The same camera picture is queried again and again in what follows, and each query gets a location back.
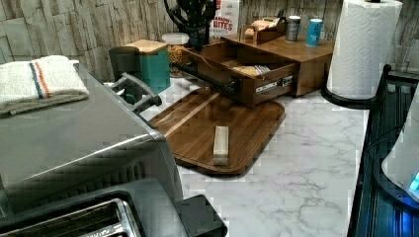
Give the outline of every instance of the toaster slot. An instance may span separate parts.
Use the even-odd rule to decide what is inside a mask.
[[[139,237],[129,206],[120,199],[63,214],[0,236],[11,237]]]

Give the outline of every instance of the gray wooden wall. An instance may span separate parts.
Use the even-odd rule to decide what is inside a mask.
[[[275,15],[324,21],[323,37],[334,40],[343,0],[242,0],[240,23]],[[419,4],[404,0],[388,62],[419,72]],[[78,59],[102,79],[112,80],[109,49],[140,40],[160,40],[176,31],[163,0],[0,0],[0,64],[62,54]]]

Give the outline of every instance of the paper towel roll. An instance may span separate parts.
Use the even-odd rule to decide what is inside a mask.
[[[351,100],[374,97],[401,2],[344,0],[327,89]]]

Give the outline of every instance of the marble countertop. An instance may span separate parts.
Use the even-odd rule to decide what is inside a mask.
[[[172,79],[154,116],[203,86]],[[229,237],[346,236],[368,111],[340,108],[319,91],[276,99],[286,118],[263,153],[241,176],[211,177],[179,166],[184,198],[205,195]]]

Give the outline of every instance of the toaster oven handle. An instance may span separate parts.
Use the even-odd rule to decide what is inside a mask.
[[[128,106],[133,112],[143,112],[152,106],[158,107],[162,104],[160,96],[153,92],[149,86],[126,72],[123,73],[123,77],[114,83],[114,85],[112,85],[110,88],[114,92],[123,89],[134,90],[134,94],[139,94],[141,96],[141,99],[138,102],[135,102],[133,106]]]

